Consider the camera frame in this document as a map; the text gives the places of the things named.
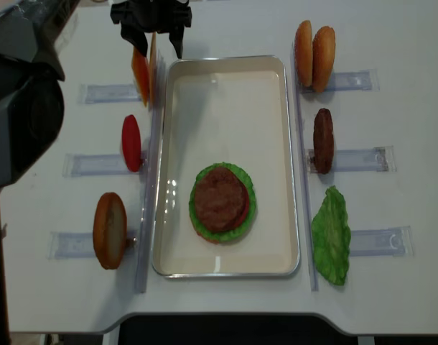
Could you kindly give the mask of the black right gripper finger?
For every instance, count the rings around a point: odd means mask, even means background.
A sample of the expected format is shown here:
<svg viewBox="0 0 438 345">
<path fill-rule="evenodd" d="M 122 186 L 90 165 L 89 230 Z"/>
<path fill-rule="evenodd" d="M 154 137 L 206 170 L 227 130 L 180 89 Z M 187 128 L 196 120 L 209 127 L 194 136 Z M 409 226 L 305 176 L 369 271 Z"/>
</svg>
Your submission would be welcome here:
<svg viewBox="0 0 438 345">
<path fill-rule="evenodd" d="M 183 25 L 174 26 L 169 30 L 169 41 L 172 43 L 178 59 L 182 59 L 184 30 Z"/>
</svg>

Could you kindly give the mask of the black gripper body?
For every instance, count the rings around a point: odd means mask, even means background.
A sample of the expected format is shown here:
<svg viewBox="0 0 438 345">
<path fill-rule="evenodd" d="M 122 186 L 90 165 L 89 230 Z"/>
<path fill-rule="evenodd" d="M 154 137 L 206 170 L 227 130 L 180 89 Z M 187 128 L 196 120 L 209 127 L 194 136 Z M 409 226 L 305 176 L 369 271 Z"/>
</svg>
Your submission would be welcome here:
<svg viewBox="0 0 438 345">
<path fill-rule="evenodd" d="M 166 33 L 191 27 L 192 11 L 189 1 L 124 1 L 111 6 L 111 20 L 140 32 Z"/>
</svg>

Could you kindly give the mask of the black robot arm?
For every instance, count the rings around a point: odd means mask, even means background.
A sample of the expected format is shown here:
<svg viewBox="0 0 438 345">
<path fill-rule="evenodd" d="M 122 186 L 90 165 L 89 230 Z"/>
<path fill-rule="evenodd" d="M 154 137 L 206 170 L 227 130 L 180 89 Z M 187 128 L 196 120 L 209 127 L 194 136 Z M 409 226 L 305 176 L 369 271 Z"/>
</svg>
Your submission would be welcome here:
<svg viewBox="0 0 438 345">
<path fill-rule="evenodd" d="M 77 1 L 18 1 L 0 14 L 0 189 L 15 183 L 57 138 L 65 79 L 54 45 Z M 178 57 L 192 23 L 188 1 L 122 1 L 111 7 L 121 36 L 141 54 L 147 33 L 167 33 Z"/>
</svg>

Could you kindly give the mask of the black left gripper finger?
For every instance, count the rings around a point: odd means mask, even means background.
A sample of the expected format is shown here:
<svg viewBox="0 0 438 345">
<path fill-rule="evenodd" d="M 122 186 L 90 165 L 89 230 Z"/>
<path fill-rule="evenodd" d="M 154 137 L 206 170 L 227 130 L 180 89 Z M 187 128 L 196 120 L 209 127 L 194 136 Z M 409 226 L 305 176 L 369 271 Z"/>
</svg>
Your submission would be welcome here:
<svg viewBox="0 0 438 345">
<path fill-rule="evenodd" d="M 144 30 L 132 24 L 121 24 L 121 36 L 130 42 L 142 56 L 146 57 L 148 43 Z"/>
</svg>

